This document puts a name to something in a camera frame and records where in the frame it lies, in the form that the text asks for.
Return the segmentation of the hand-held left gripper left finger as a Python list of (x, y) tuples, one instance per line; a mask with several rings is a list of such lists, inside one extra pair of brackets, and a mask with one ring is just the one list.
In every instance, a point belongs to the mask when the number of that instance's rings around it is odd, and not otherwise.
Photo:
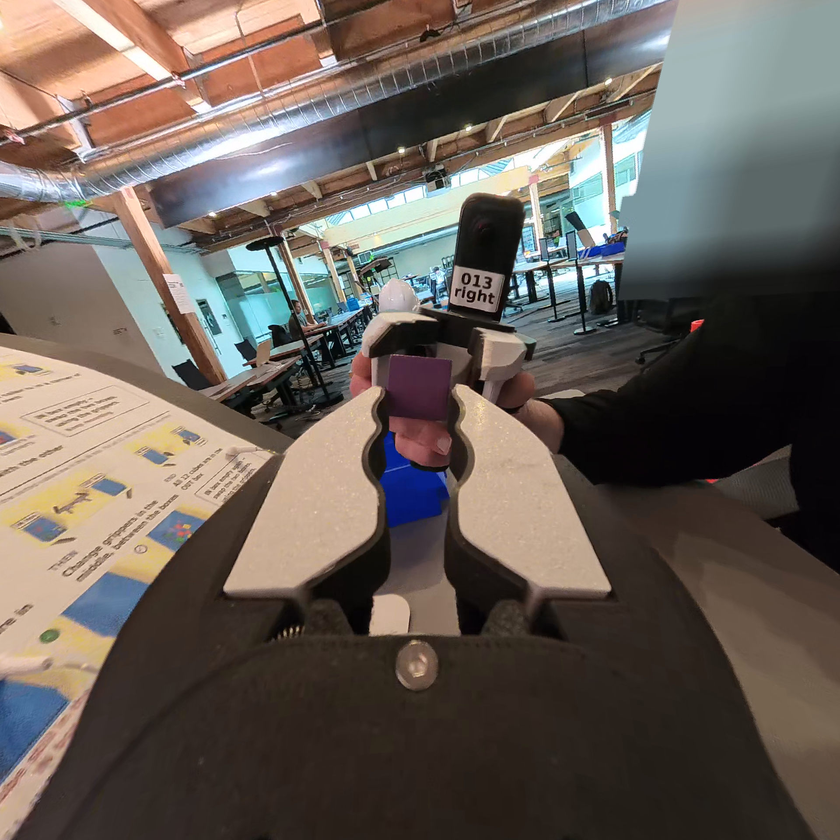
[(297, 438), (224, 583), (233, 599), (283, 600), (304, 610), (338, 603), (368, 634), (374, 595), (391, 570), (381, 477), (385, 388), (374, 385)]

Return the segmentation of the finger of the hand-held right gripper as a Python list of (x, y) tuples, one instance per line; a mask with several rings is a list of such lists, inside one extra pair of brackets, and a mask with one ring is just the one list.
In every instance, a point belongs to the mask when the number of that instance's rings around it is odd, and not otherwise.
[(438, 321), (417, 312), (385, 311), (364, 331), (364, 357), (371, 361), (371, 382), (386, 387), (391, 357), (416, 346), (435, 344)]
[(471, 359), (468, 383), (489, 403), (495, 403), (505, 383), (530, 361), (535, 339), (517, 332), (474, 328), (469, 340)]

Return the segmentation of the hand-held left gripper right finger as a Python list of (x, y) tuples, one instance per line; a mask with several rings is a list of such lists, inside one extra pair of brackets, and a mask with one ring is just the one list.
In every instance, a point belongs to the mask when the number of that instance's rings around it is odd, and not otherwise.
[(527, 630), (556, 603), (610, 604), (613, 586), (547, 446), (467, 385), (452, 391), (449, 430), (445, 574), (460, 634), (480, 634), (502, 602)]

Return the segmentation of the purple cube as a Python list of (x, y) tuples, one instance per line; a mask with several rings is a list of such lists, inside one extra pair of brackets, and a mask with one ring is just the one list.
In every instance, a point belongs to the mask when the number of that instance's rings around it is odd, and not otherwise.
[(447, 419), (451, 360), (394, 354), (388, 373), (385, 389), (391, 417), (426, 422)]

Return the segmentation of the blue plastic bin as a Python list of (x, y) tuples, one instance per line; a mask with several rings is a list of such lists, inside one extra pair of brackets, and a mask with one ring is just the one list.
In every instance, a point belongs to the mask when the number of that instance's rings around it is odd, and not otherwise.
[(449, 493), (447, 472), (420, 469), (396, 451), (393, 433), (384, 441), (385, 471), (380, 479), (390, 529), (445, 511)]

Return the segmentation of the person's right forearm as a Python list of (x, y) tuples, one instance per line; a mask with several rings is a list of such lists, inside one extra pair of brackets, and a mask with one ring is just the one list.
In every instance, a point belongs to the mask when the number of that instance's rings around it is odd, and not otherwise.
[(590, 482), (720, 479), (791, 447), (798, 490), (838, 472), (838, 291), (726, 297), (616, 391), (545, 401)]

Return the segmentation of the person's right hand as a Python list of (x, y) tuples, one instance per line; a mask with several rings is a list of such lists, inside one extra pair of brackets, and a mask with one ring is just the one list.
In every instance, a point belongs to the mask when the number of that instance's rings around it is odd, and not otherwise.
[[(372, 386), (372, 360), (362, 353), (353, 358), (350, 376), (352, 398)], [(541, 440), (553, 454), (560, 451), (564, 421), (546, 402), (535, 399), (535, 383), (529, 373), (518, 373), (503, 384), (497, 405), (518, 410), (514, 417)], [(445, 423), (392, 416), (390, 429), (396, 451), (417, 465), (445, 468), (449, 464), (452, 437)]]

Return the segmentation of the white hard hat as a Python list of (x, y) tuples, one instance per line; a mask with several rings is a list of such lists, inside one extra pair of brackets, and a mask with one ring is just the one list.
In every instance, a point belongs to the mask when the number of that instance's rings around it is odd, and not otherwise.
[(398, 277), (389, 279), (378, 296), (379, 313), (411, 312), (419, 313), (421, 304), (413, 286)]

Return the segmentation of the grey office desk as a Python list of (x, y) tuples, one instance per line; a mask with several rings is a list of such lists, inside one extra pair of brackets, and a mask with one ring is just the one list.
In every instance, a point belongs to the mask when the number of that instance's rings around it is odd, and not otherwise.
[(264, 394), (275, 389), (300, 361), (301, 355), (297, 353), (284, 360), (249, 368), (219, 385), (210, 385), (197, 392), (247, 418), (252, 418), (251, 410), (262, 403)]
[(282, 344), (276, 348), (266, 348), (263, 345), (268, 344), (268, 341), (261, 343), (256, 350), (255, 358), (244, 362), (244, 367), (249, 366), (256, 368), (269, 362), (275, 362), (290, 358), (296, 355), (303, 355), (307, 351), (315, 351), (318, 342), (327, 335), (324, 331), (309, 332), (305, 336), (305, 340), (292, 341)]

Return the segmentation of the black office chair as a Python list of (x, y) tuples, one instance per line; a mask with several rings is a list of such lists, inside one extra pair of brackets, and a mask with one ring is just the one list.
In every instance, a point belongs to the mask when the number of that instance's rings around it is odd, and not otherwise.
[(194, 392), (200, 392), (207, 396), (213, 390), (214, 385), (207, 379), (192, 360), (187, 360), (172, 366), (176, 376)]

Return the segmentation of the wooden pillar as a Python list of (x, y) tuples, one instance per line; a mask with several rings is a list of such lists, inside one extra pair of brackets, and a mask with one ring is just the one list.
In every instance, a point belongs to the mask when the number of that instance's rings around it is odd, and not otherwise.
[(137, 193), (132, 187), (126, 187), (114, 193), (112, 198), (114, 211), (197, 369), (212, 385), (221, 384), (227, 379), (224, 367), (194, 312), (192, 298), (180, 277), (173, 272), (151, 222), (145, 216)]

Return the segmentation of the silver ventilation duct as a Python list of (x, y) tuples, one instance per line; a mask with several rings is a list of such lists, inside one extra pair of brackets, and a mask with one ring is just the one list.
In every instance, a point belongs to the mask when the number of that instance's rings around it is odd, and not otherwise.
[(2, 162), (3, 199), (86, 202), (147, 184), (311, 125), (358, 111), (525, 49), (610, 24), (656, 1), (532, 2), (484, 13), (455, 35), (414, 49), (382, 49), (330, 70), (237, 98), (138, 139), (99, 148), (59, 171)]

